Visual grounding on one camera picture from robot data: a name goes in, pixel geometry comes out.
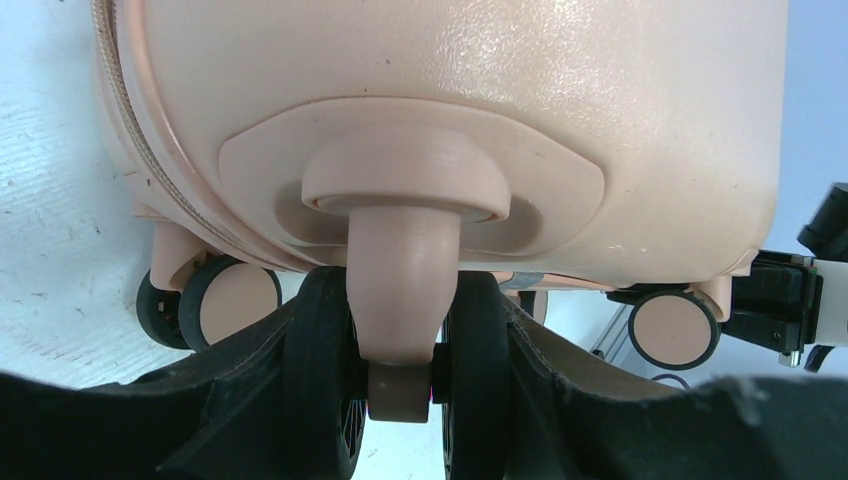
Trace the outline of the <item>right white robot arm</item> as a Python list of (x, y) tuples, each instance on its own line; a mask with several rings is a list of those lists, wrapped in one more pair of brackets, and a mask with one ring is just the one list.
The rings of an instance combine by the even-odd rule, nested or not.
[(701, 284), (637, 284), (608, 293), (631, 306), (628, 336), (650, 364), (690, 370), (723, 335), (820, 371), (847, 345), (847, 185), (832, 184), (798, 235), (809, 255), (761, 250), (740, 276)]

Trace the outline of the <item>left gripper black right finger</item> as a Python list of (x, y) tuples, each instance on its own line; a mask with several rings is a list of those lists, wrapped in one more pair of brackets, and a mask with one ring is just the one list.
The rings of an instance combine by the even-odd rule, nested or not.
[(581, 349), (504, 301), (511, 479), (843, 479), (847, 383), (724, 377), (688, 391)]

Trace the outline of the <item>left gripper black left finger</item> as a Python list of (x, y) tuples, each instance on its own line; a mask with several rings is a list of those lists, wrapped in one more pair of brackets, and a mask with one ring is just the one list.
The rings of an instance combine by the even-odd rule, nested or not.
[(5, 479), (286, 479), (282, 348), (294, 313), (122, 385), (1, 378)]

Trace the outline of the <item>pink suitcase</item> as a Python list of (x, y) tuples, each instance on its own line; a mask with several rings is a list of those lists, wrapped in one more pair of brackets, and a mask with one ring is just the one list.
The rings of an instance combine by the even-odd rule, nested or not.
[(204, 351), (282, 304), (291, 473), (443, 404), (495, 479), (506, 294), (631, 292), (661, 366), (713, 354), (777, 197), (785, 1), (94, 1), (110, 153), (154, 225), (139, 320)]

